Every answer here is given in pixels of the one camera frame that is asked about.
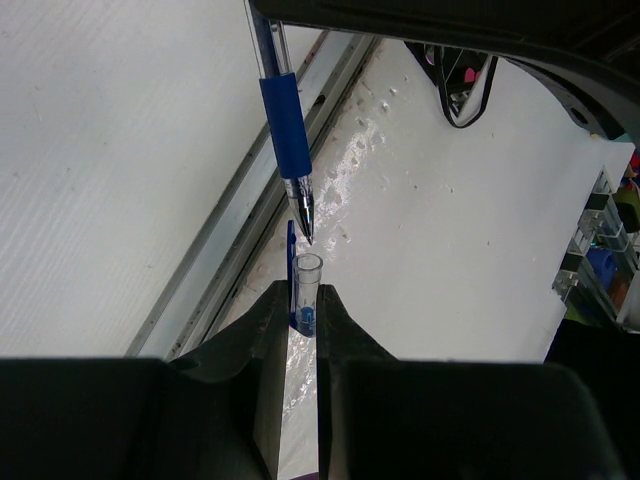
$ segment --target pen grip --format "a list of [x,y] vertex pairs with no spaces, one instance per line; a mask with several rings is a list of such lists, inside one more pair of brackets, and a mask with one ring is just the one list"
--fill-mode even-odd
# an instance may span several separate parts
[[280,176],[292,179],[309,175],[311,155],[295,74],[262,78],[260,89]]

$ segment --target transparent pen barrel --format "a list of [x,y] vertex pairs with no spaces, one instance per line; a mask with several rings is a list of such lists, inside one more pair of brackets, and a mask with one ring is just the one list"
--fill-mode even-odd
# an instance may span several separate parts
[[260,78],[290,73],[291,61],[282,22],[267,20],[253,9],[249,0],[244,0],[244,8]]
[[312,253],[293,260],[293,308],[296,329],[304,336],[316,334],[316,301],[322,278],[322,258]]

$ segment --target white corrugated board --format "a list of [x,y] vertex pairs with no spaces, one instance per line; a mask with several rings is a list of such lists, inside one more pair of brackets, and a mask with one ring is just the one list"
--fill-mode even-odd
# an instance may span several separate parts
[[123,354],[265,123],[242,2],[4,1],[0,62],[0,354]]

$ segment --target pen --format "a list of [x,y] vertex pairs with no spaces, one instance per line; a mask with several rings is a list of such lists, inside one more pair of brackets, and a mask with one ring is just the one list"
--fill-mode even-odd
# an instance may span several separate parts
[[278,171],[289,206],[309,245],[313,243],[311,155],[300,107],[298,84],[291,69],[284,26],[257,13],[244,0],[253,49],[260,73],[260,90],[271,130]]

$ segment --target white surface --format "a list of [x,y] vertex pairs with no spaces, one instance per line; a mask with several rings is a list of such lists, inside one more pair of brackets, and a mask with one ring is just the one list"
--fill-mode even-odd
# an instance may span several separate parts
[[4,0],[0,62],[0,354],[122,354],[264,125],[242,2]]
[[[540,361],[565,310],[551,284],[580,212],[602,166],[621,175],[631,151],[590,138],[504,61],[484,117],[454,130],[411,54],[387,40],[314,164],[323,283],[398,357]],[[284,278],[286,220],[227,321]],[[288,364],[281,478],[317,468],[310,361]]]

